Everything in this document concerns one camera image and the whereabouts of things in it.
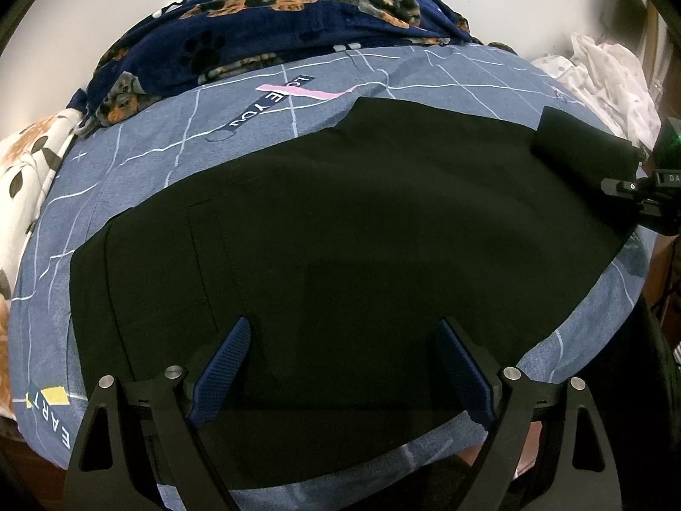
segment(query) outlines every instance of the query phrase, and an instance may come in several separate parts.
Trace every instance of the pink stripe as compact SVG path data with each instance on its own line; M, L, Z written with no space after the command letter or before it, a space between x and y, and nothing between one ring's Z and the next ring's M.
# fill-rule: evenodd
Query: pink stripe
M286 94L287 96L307 96L315 100L333 100L344 94L349 94L357 88L353 86L344 92L323 92L321 90L308 90L300 86L277 86L276 84L261 84L255 90L262 90L263 92L278 92L279 94Z

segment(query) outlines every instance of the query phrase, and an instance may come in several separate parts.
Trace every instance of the paw print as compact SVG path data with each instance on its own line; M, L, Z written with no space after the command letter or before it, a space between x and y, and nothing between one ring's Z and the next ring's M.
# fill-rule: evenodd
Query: paw print
M190 67L195 76L220 64L220 49L225 45L225 37L213 37L210 30L203 32L198 38L190 38L185 42L186 54L178 60L180 66Z

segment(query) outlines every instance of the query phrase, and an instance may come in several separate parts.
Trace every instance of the blue bedsheet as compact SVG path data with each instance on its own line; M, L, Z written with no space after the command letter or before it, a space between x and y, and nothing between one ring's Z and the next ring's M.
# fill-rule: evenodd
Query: blue bedsheet
M285 91L293 95L279 97L267 86L287 83L292 87ZM359 96L413 100L532 128L549 105L605 130L539 69L471 44L344 49L244 73L159 101L78 139L43 205L11 304L11 388L19 428L35 451L66 468L86 408L69 320L74 250L111 216L168 184L335 125ZM561 382L588 363L638 299L652 241L639 228L578 308L519 367L534 379ZM361 467L297 485L235 491L234 497L245 510L338 509L414 468L481 443L484 435L464 413Z

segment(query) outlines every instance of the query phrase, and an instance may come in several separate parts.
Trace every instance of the black garment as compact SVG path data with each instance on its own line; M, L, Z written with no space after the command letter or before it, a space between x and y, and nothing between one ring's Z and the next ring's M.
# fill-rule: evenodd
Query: black garment
M312 478L428 432L461 411L430 369L438 319L515 364L631 235L634 216L530 151L571 132L590 141L591 173L633 178L628 144L554 109L535 134L359 98L334 128L171 185L74 254L86 387L185 364L244 316L251 351L201 431L230 488Z

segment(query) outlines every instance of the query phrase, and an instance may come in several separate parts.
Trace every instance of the crumpled white fabric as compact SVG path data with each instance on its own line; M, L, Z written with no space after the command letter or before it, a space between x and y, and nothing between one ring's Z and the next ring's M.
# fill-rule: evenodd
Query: crumpled white fabric
M620 44L597 45L577 32L571 40L571 60L546 56L532 65L566 85L615 136L652 151L661 123L636 56Z

